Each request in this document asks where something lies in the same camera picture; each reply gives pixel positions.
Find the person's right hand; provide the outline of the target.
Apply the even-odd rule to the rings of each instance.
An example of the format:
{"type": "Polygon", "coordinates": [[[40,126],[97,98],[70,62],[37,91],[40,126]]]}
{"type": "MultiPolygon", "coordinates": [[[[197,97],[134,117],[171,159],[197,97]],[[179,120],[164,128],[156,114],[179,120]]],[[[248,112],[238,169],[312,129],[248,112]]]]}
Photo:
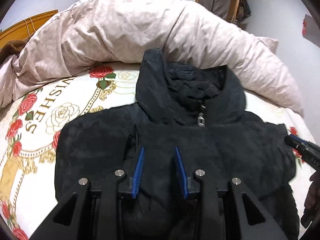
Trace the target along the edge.
{"type": "Polygon", "coordinates": [[[316,171],[311,177],[311,185],[305,199],[304,206],[307,210],[312,210],[315,213],[319,211],[319,171],[316,171]]]}

